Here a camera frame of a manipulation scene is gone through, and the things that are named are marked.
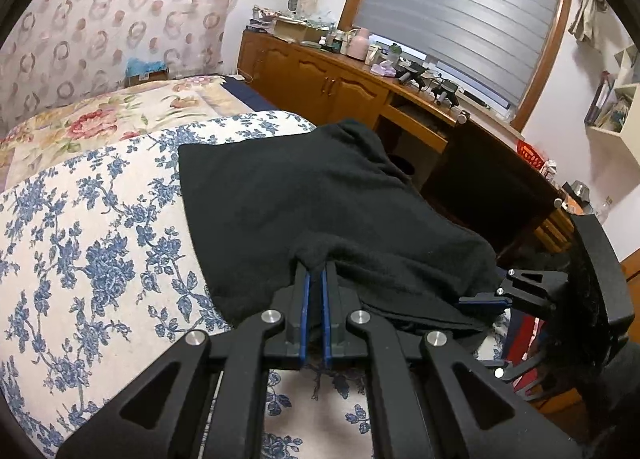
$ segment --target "bedsheet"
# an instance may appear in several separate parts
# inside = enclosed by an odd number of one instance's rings
[[[0,192],[86,150],[194,121],[253,112],[256,104],[264,106],[255,102],[256,96],[260,98],[231,76],[195,76],[148,82],[47,110],[0,140]]]
[[[0,194],[0,390],[46,457],[184,333],[228,330],[191,247],[178,146],[312,129],[282,111],[175,126],[73,155]],[[506,322],[481,358],[499,352]],[[270,372],[263,457],[371,454],[361,372]]]

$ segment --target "window blind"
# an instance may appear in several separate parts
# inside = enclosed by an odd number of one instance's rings
[[[432,55],[517,105],[558,0],[361,0],[355,23]]]

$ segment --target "mattress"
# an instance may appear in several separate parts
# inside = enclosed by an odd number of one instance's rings
[[[314,126],[284,111],[256,112],[269,104],[244,84],[225,85],[147,84],[46,112],[5,141],[15,185],[0,194],[0,390],[46,457],[187,331],[229,328],[191,247],[178,146]],[[194,105],[172,105],[183,102]],[[65,140],[55,143],[65,152],[52,152],[43,136],[60,130]],[[73,152],[70,142],[79,144]],[[479,357],[500,353],[507,322],[498,319]],[[263,457],[369,459],[364,386],[360,371],[320,363],[271,371]]]

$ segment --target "silver bolt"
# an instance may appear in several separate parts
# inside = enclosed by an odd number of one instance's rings
[[[276,311],[275,309],[267,309],[267,311],[260,315],[260,318],[262,318],[262,321],[265,324],[275,324],[280,321],[282,315],[280,314],[280,311]]]
[[[184,337],[184,341],[194,347],[202,345],[206,339],[207,333],[204,333],[203,331],[190,331],[187,333],[187,336]]]
[[[371,320],[371,315],[366,311],[360,310],[351,313],[351,316],[349,318],[351,318],[351,321],[354,324],[363,325]]]
[[[442,347],[447,343],[447,335],[440,331],[431,331],[427,334],[427,341],[434,347]]]

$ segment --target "red plastic basket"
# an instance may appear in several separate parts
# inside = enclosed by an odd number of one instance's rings
[[[538,171],[545,164],[545,160],[536,152],[536,149],[521,139],[518,140],[518,155]]]

